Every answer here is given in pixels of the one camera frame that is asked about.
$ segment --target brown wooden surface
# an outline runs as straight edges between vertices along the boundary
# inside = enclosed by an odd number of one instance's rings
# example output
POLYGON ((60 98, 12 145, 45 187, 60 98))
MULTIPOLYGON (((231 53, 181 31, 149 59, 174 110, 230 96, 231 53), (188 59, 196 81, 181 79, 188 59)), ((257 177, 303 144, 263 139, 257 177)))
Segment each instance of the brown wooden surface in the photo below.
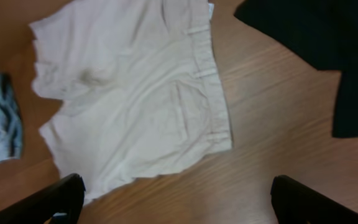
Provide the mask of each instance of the brown wooden surface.
MULTIPOLYGON (((30 16, 14 16, 31 20, 65 2, 32 1, 36 9, 30 16)), ((236 20, 232 14, 240 2, 215 0, 212 20, 234 149, 209 156, 181 174, 141 179, 117 189, 85 207, 80 223, 276 223, 269 190, 279 174, 358 212, 358 138, 333 139, 330 133, 339 73, 317 72, 236 20)), ((17 27, 5 32, 18 41, 0 38, 0 61, 28 43, 29 30, 17 27)), ((34 50, 27 44, 0 63, 12 76, 25 137, 23 158, 0 164, 0 210, 58 180, 37 130, 60 104, 31 90, 33 62, 34 50)))

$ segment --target wooden floor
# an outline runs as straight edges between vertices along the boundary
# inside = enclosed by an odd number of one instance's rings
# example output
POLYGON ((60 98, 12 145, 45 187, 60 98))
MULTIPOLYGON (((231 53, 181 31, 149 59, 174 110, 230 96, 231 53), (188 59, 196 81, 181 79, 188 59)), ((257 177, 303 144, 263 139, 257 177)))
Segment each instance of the wooden floor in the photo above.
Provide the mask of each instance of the wooden floor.
MULTIPOLYGON (((330 133, 339 73, 317 72, 236 20, 232 14, 241 1, 215 0, 212 20, 234 149, 208 156, 181 174, 117 189, 85 207, 80 223, 276 223, 269 190, 279 174, 358 212, 358 138, 333 139, 330 133)), ((18 44, 10 43, 1 58, 31 38, 21 29, 14 36, 18 44)), ((31 90, 30 44, 4 61, 0 69, 12 77, 25 147, 22 159, 0 164, 0 210, 58 180, 38 128, 60 106, 31 90)))

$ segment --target black object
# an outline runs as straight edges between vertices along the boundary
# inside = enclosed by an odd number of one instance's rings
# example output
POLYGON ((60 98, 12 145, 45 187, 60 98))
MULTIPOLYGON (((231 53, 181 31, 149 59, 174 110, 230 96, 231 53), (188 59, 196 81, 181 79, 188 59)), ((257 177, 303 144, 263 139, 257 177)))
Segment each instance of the black object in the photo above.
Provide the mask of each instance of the black object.
POLYGON ((78 174, 71 174, 20 202, 0 211, 0 224, 75 224, 84 204, 85 186, 78 174), (53 217, 56 213, 66 215, 53 217))
POLYGON ((358 224, 358 213, 285 175, 274 178, 270 194, 279 224, 358 224))
POLYGON ((333 137, 358 137, 358 0, 247 0, 235 16, 318 70, 341 70, 333 137))

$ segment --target white fabric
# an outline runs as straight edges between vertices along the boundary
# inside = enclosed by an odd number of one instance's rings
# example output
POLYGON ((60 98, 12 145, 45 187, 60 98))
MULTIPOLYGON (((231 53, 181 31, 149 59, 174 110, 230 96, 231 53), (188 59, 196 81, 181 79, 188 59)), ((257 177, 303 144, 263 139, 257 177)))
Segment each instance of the white fabric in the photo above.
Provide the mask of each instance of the white fabric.
POLYGON ((64 102, 40 133, 86 203, 231 148, 206 0, 77 0, 31 28, 34 91, 64 102))

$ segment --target clothing tag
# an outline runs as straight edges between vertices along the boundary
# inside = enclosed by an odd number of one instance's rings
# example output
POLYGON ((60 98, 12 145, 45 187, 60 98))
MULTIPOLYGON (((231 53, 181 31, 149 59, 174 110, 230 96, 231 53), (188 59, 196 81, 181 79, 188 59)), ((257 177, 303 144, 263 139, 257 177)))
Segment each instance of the clothing tag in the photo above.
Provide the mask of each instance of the clothing tag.
POLYGON ((208 3, 209 4, 209 19, 212 19, 212 15, 214 14, 214 8, 215 8, 215 4, 213 3, 208 3))

